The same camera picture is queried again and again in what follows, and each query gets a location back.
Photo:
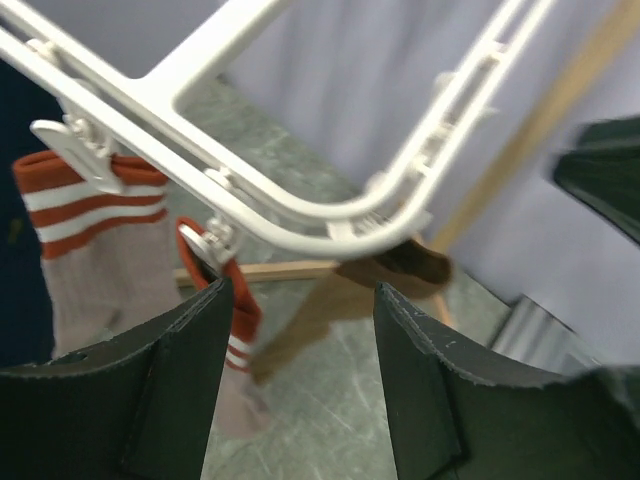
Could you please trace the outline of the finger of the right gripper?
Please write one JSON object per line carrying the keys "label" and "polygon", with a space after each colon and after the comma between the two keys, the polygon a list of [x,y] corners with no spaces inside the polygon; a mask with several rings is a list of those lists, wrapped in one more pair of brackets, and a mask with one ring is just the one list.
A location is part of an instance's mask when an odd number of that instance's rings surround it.
{"label": "finger of the right gripper", "polygon": [[550,172],[561,190],[639,242],[639,118],[587,124]]}

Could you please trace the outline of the beige striped-cuff sock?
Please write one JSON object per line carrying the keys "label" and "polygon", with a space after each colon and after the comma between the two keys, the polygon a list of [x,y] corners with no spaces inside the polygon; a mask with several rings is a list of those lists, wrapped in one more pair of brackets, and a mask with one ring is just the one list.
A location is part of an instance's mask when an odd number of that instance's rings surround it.
{"label": "beige striped-cuff sock", "polygon": [[248,439],[269,425],[266,402],[249,370],[262,312],[234,256],[216,252],[213,243],[213,235],[194,220],[176,220],[179,255],[196,289],[202,290],[219,278],[228,278],[233,284],[233,320],[214,422],[220,432]]}
{"label": "beige striped-cuff sock", "polygon": [[121,194],[97,190],[52,151],[13,165],[42,249],[56,357],[181,302],[170,258],[167,177],[136,157],[117,156],[112,167],[124,184]]}

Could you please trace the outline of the white plastic clip hanger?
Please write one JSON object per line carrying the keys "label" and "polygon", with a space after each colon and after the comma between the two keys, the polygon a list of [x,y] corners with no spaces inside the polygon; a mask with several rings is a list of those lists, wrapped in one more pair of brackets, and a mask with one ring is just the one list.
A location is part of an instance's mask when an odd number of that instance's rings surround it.
{"label": "white plastic clip hanger", "polygon": [[478,13],[477,37],[428,88],[371,92],[377,120],[345,124],[347,94],[305,90],[290,119],[271,119],[226,72],[287,9],[284,1],[229,1],[145,76],[117,71],[23,1],[1,5],[1,56],[53,94],[61,121],[33,132],[106,194],[127,187],[121,150],[142,157],[214,212],[225,250],[247,233],[278,250],[347,259],[376,253],[444,214],[488,170],[506,138],[493,100],[555,9],[552,1],[427,2],[430,20]]}

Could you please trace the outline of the tan stocking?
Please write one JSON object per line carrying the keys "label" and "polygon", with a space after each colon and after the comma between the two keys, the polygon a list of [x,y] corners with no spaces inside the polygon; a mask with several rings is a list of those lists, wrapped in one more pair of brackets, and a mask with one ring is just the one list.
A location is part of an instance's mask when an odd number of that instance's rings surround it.
{"label": "tan stocking", "polygon": [[370,317],[377,283],[388,283],[411,300],[424,300],[442,292],[453,273],[449,257],[414,240],[337,265],[316,283],[286,326],[253,356],[253,380],[258,385],[267,383],[305,348],[324,339],[332,323]]}

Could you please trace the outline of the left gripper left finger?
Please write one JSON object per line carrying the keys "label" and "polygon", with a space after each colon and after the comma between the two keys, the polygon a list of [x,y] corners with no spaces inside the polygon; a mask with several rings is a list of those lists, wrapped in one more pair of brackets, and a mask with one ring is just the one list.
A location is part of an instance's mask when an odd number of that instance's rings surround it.
{"label": "left gripper left finger", "polygon": [[219,280],[108,341],[3,370],[2,477],[199,478],[233,304]]}

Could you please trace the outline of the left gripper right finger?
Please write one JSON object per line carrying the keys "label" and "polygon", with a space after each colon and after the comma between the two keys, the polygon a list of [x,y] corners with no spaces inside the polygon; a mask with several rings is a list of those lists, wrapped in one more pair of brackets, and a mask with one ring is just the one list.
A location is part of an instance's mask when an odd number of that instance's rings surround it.
{"label": "left gripper right finger", "polygon": [[401,479],[635,479],[639,370],[563,376],[433,319],[392,286],[374,327]]}

